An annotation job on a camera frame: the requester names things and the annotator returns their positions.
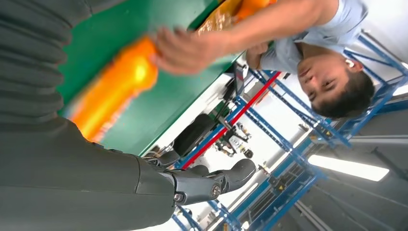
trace light blue shirt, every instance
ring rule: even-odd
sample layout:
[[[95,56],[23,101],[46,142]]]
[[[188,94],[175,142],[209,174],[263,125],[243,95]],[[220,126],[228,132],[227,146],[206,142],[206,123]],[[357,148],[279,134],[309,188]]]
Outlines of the light blue shirt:
[[[295,43],[303,42],[339,53],[352,44],[361,32],[361,22],[367,16],[367,7],[360,0],[339,0],[336,15],[326,24],[316,26],[295,36],[276,40],[262,55],[263,70],[283,71],[297,75],[302,59]]]

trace man's hair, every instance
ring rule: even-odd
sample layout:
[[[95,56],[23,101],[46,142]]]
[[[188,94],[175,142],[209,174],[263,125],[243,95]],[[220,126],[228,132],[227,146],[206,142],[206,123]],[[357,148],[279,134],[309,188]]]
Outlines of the man's hair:
[[[349,81],[341,95],[334,101],[322,102],[318,108],[312,107],[316,113],[339,119],[356,117],[367,110],[375,91],[371,78],[362,71],[357,73],[347,71],[347,75]]]

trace man's ear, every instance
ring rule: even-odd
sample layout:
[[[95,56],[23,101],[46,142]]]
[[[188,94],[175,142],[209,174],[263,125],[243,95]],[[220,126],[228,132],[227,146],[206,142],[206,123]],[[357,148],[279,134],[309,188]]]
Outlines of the man's ear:
[[[350,72],[356,73],[364,69],[363,64],[359,61],[346,59],[345,62],[347,63],[347,68]]]

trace orange package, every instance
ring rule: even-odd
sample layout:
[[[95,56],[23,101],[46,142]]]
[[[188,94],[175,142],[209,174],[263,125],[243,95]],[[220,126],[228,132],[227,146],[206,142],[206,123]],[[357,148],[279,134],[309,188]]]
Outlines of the orange package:
[[[223,27],[216,22],[221,11],[238,9],[236,16],[242,20],[274,2],[276,0],[226,0],[199,31],[222,30]],[[76,124],[87,140],[100,141],[130,101],[156,84],[158,69],[149,61],[156,52],[149,37],[142,37],[125,47],[74,100],[66,117]]]

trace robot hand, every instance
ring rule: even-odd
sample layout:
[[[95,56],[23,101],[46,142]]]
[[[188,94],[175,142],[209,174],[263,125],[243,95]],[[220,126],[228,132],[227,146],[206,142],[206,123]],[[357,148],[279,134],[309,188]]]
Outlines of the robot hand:
[[[176,205],[190,205],[217,199],[219,195],[242,187],[256,172],[250,159],[238,161],[230,170],[208,173],[205,166],[199,165],[188,170],[168,170],[157,166],[163,163],[159,158],[146,159],[155,170],[174,185]]]

